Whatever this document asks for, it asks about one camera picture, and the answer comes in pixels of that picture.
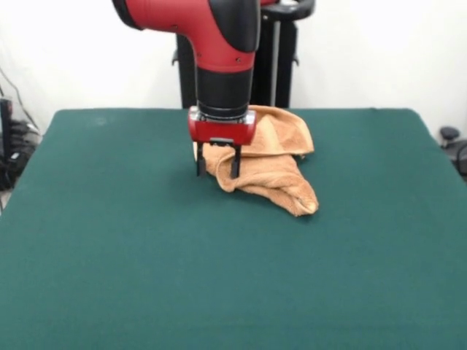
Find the white wall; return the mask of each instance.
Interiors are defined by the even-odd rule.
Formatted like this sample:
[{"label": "white wall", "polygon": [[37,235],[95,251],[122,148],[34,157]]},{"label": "white wall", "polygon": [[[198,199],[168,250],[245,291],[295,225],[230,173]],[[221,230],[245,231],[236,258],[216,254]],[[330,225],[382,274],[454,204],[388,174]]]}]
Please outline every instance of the white wall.
[{"label": "white wall", "polygon": [[[409,107],[467,133],[466,0],[317,0],[299,28],[292,106]],[[174,49],[111,0],[0,0],[0,65],[43,128],[58,109],[179,107]]]}]

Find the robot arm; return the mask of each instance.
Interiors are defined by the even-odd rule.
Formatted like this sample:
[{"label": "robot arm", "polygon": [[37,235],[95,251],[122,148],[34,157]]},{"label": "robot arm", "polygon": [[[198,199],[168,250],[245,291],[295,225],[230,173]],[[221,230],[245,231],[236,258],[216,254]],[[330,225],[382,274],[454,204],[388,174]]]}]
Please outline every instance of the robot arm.
[{"label": "robot arm", "polygon": [[186,36],[196,59],[198,105],[190,109],[190,135],[198,143],[198,175],[205,172],[204,143],[236,150],[252,141],[255,113],[248,109],[260,37],[259,0],[113,0],[120,19],[137,30]]}]

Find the cable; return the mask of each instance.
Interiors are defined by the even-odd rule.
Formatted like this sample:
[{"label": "cable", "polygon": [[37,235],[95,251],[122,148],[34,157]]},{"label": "cable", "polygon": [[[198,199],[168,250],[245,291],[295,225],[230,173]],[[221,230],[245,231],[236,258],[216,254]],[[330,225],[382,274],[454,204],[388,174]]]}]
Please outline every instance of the cable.
[{"label": "cable", "polygon": [[9,79],[9,77],[5,74],[4,70],[0,67],[0,74],[3,76],[3,78],[7,81],[8,84],[11,85],[11,87],[13,88],[13,90],[15,90],[16,92],[16,96],[18,97],[18,103],[20,104],[21,106],[21,109],[23,110],[24,114],[26,114],[26,117],[28,118],[28,120],[31,122],[32,125],[34,125],[34,127],[39,130],[39,127],[37,126],[36,122],[34,121],[34,119],[31,117],[31,115],[28,113],[28,111],[26,110],[26,108],[24,107],[23,105],[23,101],[21,100],[21,95],[20,95],[20,91],[18,90],[18,88],[16,87],[15,84],[12,83],[12,81]]}]

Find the orange towel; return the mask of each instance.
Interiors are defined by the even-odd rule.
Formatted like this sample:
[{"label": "orange towel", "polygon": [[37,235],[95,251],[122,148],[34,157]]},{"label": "orange towel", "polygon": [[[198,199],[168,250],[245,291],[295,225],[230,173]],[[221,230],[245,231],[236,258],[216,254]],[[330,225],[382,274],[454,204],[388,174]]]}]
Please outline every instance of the orange towel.
[{"label": "orange towel", "polygon": [[242,190],[262,195],[292,215],[313,214],[318,200],[310,183],[303,178],[293,155],[314,152],[306,123],[297,115],[268,106],[250,106],[258,124],[250,146],[242,147],[240,176],[230,177],[234,150],[205,144],[207,172],[217,178],[226,192]]}]

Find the green felt surface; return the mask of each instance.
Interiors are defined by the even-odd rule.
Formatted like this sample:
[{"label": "green felt surface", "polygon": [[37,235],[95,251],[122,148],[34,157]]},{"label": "green felt surface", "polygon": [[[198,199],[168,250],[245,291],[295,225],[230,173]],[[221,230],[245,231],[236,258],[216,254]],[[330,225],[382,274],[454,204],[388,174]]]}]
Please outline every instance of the green felt surface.
[{"label": "green felt surface", "polygon": [[467,190],[420,118],[294,112],[299,219],[196,178],[185,112],[59,112],[0,219],[0,349],[466,349]]}]

